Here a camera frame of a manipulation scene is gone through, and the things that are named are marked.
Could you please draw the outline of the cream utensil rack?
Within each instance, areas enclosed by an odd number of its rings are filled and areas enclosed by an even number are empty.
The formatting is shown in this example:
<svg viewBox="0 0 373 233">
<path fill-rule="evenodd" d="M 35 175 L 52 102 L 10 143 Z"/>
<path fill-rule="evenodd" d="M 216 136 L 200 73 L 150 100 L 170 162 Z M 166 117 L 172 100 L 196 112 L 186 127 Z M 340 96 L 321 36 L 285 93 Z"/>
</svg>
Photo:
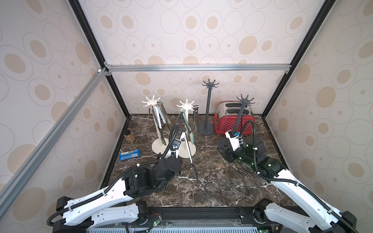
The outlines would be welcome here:
<svg viewBox="0 0 373 233">
<path fill-rule="evenodd" d="M 188 154 L 188 149 L 190 149 L 191 156 L 193 157 L 194 154 L 196 153 L 196 146 L 194 145 L 194 134 L 191 129 L 191 125 L 188 121 L 188 114 L 189 111 L 193 110 L 193 104 L 194 101 L 188 102 L 188 99 L 185 100 L 185 102 L 180 101 L 180 105 L 177 105 L 180 107 L 180 117 L 182 117 L 184 121 L 184 125 L 186 127 L 186 137 L 187 137 L 187 142 L 183 142 L 180 148 L 179 156 L 181 158 L 187 159 L 189 158 Z"/>
<path fill-rule="evenodd" d="M 152 151 L 155 153 L 163 153 L 169 142 L 169 140 L 164 137 L 164 131 L 167 129 L 170 132 L 172 123 L 163 103 L 159 101 L 160 98 L 155 99 L 155 96 L 153 95 L 151 99 L 148 97 L 146 97 L 146 99 L 147 100 L 142 101 L 142 103 L 145 104 L 144 107 L 149 108 L 148 117 L 152 115 L 158 136 L 158 139 L 152 143 Z"/>
</svg>

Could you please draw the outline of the black handled steel tongs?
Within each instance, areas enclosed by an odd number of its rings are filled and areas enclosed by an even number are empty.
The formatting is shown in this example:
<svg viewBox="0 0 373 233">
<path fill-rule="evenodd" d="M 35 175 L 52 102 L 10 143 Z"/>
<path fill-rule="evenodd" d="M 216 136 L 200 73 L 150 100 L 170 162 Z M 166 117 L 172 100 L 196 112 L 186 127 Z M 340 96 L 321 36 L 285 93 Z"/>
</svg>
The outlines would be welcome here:
<svg viewBox="0 0 373 233">
<path fill-rule="evenodd" d="M 186 135 L 187 135 L 187 134 L 186 134 L 185 132 L 182 132 L 181 137 L 180 137 L 180 140 L 181 140 L 182 142 L 185 142 L 186 150 L 187 150 L 187 154 L 188 154 L 188 157 L 189 157 L 189 159 L 190 159 L 190 162 L 191 162 L 191 165 L 192 165 L 192 168 L 193 168 L 193 171 L 194 171 L 194 176 L 195 176 L 195 178 L 196 178 L 196 180 L 197 180 L 197 182 L 198 182 L 198 181 L 199 181 L 199 180 L 198 180 L 198 172 L 197 172 L 197 169 L 196 169 L 196 167 L 195 167 L 195 165 L 194 165 L 194 163 L 193 163 L 193 160 L 192 160 L 192 153 L 191 153 L 190 146 L 189 146 L 189 143 L 188 143 L 188 140 L 187 140 L 187 136 L 186 136 Z"/>
</svg>

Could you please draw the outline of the dark grey rack back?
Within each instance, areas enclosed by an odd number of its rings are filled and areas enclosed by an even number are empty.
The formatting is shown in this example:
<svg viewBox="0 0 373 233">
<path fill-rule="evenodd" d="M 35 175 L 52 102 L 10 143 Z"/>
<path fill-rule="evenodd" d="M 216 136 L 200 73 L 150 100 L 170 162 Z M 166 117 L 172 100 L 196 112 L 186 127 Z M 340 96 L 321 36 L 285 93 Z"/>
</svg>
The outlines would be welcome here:
<svg viewBox="0 0 373 233">
<path fill-rule="evenodd" d="M 213 80 L 213 81 L 208 80 L 208 82 L 204 81 L 203 86 L 208 90 L 206 114 L 205 114 L 204 123 L 203 124 L 200 123 L 200 125 L 199 125 L 199 131 L 200 131 L 201 135 L 204 135 L 204 136 L 210 135 L 214 132 L 214 126 L 212 125 L 212 123 L 210 123 L 208 121 L 208 117 L 209 117 L 209 109 L 210 109 L 210 103 L 211 103 L 212 89 L 218 87 L 217 86 L 218 84 L 219 83 L 217 83 L 216 80 Z"/>
</svg>

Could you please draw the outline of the mint green silicone tongs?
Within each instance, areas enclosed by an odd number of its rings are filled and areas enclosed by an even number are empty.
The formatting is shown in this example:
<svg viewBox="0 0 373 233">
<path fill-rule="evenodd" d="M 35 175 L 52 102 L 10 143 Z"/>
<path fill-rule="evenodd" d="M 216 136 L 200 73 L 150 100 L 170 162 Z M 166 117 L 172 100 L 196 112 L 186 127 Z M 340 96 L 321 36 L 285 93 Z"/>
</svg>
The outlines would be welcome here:
<svg viewBox="0 0 373 233">
<path fill-rule="evenodd" d="M 191 143 L 194 144 L 194 134 L 192 132 L 192 129 L 191 129 L 191 126 L 188 122 L 188 118 L 186 116 L 186 113 L 184 110 L 181 110 L 180 114 L 178 115 L 177 119 L 176 119 L 176 123 L 178 122 L 179 119 L 182 119 L 184 121 L 184 124 L 185 124 L 185 127 L 186 127 L 186 130 L 190 136 L 190 140 L 191 140 Z"/>
</svg>

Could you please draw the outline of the white handled steel tongs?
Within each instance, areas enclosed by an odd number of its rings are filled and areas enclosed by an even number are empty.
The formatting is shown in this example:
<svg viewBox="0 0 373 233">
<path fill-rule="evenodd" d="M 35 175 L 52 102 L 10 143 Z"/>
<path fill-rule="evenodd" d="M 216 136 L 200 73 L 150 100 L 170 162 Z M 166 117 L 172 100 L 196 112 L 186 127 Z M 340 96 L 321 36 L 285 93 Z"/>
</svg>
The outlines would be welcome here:
<svg viewBox="0 0 373 233">
<path fill-rule="evenodd" d="M 154 118 L 154 122 L 156 125 L 156 131 L 158 134 L 159 141 L 160 143 L 166 146 L 166 141 L 163 136 L 163 130 L 162 130 L 162 125 L 161 125 L 160 109 L 157 105 L 154 105 L 152 107 L 152 113 L 153 113 L 153 118 Z"/>
</svg>

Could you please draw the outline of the slim steel tongs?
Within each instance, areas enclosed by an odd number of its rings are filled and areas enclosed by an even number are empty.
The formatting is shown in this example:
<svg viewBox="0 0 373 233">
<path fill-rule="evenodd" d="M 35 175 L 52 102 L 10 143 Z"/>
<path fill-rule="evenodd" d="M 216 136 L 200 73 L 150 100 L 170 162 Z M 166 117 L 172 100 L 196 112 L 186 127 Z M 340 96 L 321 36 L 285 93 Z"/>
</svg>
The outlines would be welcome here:
<svg viewBox="0 0 373 233">
<path fill-rule="evenodd" d="M 152 107 L 149 106 L 148 108 L 148 126 L 147 126 L 147 132 L 150 132 L 150 122 L 151 122 L 151 109 Z"/>
</svg>

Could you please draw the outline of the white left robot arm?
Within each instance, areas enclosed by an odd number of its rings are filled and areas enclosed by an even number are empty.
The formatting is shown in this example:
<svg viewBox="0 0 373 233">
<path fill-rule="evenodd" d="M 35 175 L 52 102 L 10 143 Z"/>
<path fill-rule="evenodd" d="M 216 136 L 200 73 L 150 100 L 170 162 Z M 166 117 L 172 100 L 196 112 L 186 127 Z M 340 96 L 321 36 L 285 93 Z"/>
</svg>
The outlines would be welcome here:
<svg viewBox="0 0 373 233">
<path fill-rule="evenodd" d="M 179 124 L 171 130 L 169 143 L 156 161 L 137 164 L 119 175 L 115 181 L 81 198 L 59 198 L 56 212 L 46 221 L 54 233 L 85 233 L 94 227 L 126 221 L 134 222 L 146 215 L 146 203 L 116 207 L 136 198 L 164 190 L 179 176 L 182 161 L 177 155 Z"/>
</svg>

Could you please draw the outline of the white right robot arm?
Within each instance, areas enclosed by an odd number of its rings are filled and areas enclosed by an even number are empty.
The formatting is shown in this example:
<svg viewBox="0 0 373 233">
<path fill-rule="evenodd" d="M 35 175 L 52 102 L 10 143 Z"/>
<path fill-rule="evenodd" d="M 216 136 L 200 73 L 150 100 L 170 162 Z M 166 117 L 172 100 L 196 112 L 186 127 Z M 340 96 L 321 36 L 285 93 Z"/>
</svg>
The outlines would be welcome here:
<svg viewBox="0 0 373 233">
<path fill-rule="evenodd" d="M 357 219 L 352 213 L 341 212 L 302 184 L 280 161 L 266 154 L 260 138 L 226 133 L 226 137 L 219 140 L 217 150 L 227 162 L 241 162 L 244 168 L 250 168 L 280 189 L 306 213 L 298 214 L 264 198 L 254 206 L 253 217 L 257 223 L 272 221 L 298 233 L 357 232 Z"/>
</svg>

